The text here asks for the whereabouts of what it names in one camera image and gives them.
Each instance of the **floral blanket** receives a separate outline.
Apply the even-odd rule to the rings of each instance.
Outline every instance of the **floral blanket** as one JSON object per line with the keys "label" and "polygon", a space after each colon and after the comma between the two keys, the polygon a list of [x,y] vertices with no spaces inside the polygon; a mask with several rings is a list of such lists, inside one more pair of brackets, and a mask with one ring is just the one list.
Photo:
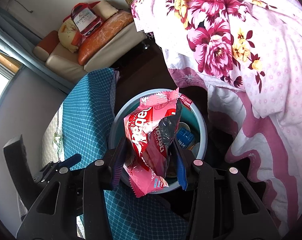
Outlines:
{"label": "floral blanket", "polygon": [[251,159],[284,235],[302,213],[302,6],[297,0],[134,0],[179,87],[208,91],[209,119],[231,133],[226,160]]}

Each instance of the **orange cushion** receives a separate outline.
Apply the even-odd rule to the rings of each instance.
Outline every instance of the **orange cushion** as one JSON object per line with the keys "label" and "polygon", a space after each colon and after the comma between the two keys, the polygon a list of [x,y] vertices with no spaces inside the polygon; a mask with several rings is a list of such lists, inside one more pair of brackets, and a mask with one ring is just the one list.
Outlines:
{"label": "orange cushion", "polygon": [[46,61],[59,42],[58,32],[52,31],[35,46],[33,54],[40,60]]}
{"label": "orange cushion", "polygon": [[119,11],[110,17],[104,24],[88,37],[79,48],[78,61],[85,65],[88,60],[102,49],[119,31],[133,22],[132,14]]}

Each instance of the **red wafer wrapper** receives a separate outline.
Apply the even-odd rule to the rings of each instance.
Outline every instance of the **red wafer wrapper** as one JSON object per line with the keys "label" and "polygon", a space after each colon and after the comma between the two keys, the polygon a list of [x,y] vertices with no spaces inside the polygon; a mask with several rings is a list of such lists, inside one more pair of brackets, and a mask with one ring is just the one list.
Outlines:
{"label": "red wafer wrapper", "polygon": [[178,88],[140,99],[136,110],[124,118],[132,153],[124,163],[137,197],[168,187],[164,177],[169,164],[168,147],[177,132],[182,105]]}

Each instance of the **red bag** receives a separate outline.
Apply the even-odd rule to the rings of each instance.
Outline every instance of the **red bag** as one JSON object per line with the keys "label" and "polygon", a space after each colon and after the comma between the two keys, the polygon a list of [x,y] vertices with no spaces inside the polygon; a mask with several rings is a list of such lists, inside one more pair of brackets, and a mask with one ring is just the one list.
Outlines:
{"label": "red bag", "polygon": [[85,38],[94,33],[101,25],[103,20],[92,10],[88,3],[79,3],[71,11],[71,19]]}
{"label": "red bag", "polygon": [[168,147],[177,132],[182,105],[179,90],[164,91],[140,99],[140,105],[124,118],[132,153],[124,163],[137,197],[168,187],[164,177],[169,164]]}

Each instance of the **metal screw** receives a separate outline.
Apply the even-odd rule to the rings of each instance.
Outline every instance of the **metal screw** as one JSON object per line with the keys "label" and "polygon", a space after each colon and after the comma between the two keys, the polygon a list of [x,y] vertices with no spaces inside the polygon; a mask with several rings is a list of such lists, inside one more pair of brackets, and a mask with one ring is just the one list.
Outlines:
{"label": "metal screw", "polygon": [[95,166],[102,166],[104,164],[104,161],[103,160],[96,160],[94,164],[95,164]]}
{"label": "metal screw", "polygon": [[235,168],[235,167],[231,167],[231,168],[229,169],[229,171],[230,171],[232,174],[237,174],[237,173],[238,173],[238,169]]}
{"label": "metal screw", "polygon": [[196,159],[193,161],[194,165],[196,166],[201,166],[203,164],[203,161],[199,160],[199,159]]}
{"label": "metal screw", "polygon": [[59,172],[60,172],[61,174],[67,173],[67,172],[68,172],[68,168],[67,168],[67,167],[62,167],[62,168],[59,170]]}

